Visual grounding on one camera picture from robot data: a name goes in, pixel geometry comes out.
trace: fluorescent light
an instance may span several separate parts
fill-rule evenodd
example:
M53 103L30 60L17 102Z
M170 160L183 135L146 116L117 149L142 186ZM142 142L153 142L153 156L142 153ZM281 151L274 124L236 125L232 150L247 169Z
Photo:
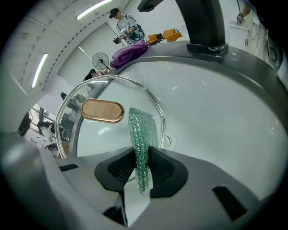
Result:
M85 51L80 47L80 46L78 46L78 48L82 51L82 52L84 52L85 53Z
M90 7L88 10L84 11L82 14L78 15L77 16L77 20L80 20L81 18L83 18L86 14L90 13L91 11L97 9L98 7L108 3L108 2L111 2L112 0L104 0L102 2L99 2L97 3L96 5Z
M33 83L32 83L32 88L34 88L34 87L36 86L36 82L37 82L37 79L38 79L38 77L39 77L41 68L42 68L42 66L43 66L43 64L44 64L47 56L48 56L48 54L45 53L45 54L43 55L43 58L41 59L41 62L40 62L40 64L39 64L38 68L37 68L37 71L36 71L36 74L35 74L35 77L34 77L34 80L33 80Z

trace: bubble wrap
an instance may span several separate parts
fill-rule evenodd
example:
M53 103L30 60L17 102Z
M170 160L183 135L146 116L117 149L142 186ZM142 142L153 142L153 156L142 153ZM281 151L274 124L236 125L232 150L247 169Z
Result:
M157 129L153 115L130 108L129 129L136 155L136 178L139 191L143 194L151 181L148 167L148 148L149 146L158 147Z

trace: person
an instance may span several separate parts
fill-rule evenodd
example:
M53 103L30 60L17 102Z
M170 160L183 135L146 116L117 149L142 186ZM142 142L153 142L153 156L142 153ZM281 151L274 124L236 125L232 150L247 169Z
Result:
M145 34L139 25L130 15L122 14L118 8L110 10L109 18L117 19L116 30L120 40L126 41L128 45L144 40Z
M92 78L104 76L104 75L107 75L107 73L108 73L107 70L105 70L104 72L103 72L103 71L98 71L98 72L96 72L96 73L94 73L94 74L92 75Z
M83 79L83 81L87 81L92 78L93 74L96 73L95 69L91 69L89 74Z
M55 143L55 124L54 122L39 121L37 124L39 130L42 131L42 135L48 138L48 141Z
M255 6L252 5L249 0L244 0L244 4L245 5L243 7L242 12L240 12L237 16L237 22L239 24L241 24L244 21L244 17L246 17L251 12L251 10L253 10L255 13L257 13Z
M66 93L60 93L61 98L63 99L63 101L65 100L65 98L68 96Z

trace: purple cloth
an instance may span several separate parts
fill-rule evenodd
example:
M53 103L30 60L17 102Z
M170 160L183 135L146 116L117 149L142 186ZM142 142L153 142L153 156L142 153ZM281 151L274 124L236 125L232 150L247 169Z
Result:
M147 51L148 46L149 44L147 42L141 40L133 45L121 48L112 55L114 60L110 62L110 66L119 68L128 62L139 58Z

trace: white cabinet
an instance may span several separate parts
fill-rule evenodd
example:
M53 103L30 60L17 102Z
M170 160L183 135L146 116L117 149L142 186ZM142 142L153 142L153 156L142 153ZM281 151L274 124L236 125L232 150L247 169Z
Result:
M248 29L245 26L230 22L229 45L248 52Z
M38 148L43 149L47 145L51 144L47 137L40 135L39 133L29 129L25 134L24 138L32 143L34 143Z

